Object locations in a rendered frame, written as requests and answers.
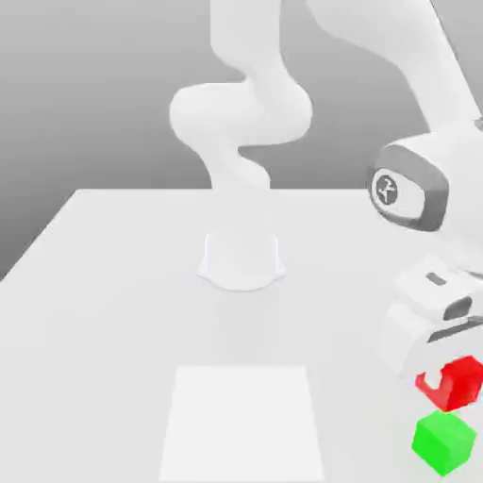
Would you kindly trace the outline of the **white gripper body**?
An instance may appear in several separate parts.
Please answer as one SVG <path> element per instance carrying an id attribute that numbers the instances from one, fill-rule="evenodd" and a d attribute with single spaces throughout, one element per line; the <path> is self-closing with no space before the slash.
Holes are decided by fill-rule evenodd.
<path id="1" fill-rule="evenodd" d="M 394 303 L 384 317 L 377 353 L 400 378 L 439 370 L 455 359 L 483 354 L 483 316 L 432 320 Z"/>

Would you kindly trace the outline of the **small red cube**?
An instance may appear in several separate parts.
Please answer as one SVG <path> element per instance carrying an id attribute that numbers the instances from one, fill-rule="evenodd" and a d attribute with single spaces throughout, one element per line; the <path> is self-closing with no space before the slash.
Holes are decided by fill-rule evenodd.
<path id="1" fill-rule="evenodd" d="M 440 376 L 439 385 L 432 388 L 426 373 L 421 373 L 415 378 L 415 386 L 441 411 L 453 411 L 477 400 L 483 385 L 483 364 L 473 356 L 458 358 L 446 363 Z"/>

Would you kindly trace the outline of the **small green cube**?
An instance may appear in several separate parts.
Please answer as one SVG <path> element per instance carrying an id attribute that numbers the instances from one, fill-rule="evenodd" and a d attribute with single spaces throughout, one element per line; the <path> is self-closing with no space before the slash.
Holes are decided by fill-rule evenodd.
<path id="1" fill-rule="evenodd" d="M 454 412 L 436 410 L 420 419 L 411 449 L 439 476 L 447 476 L 471 456 L 477 433 Z"/>

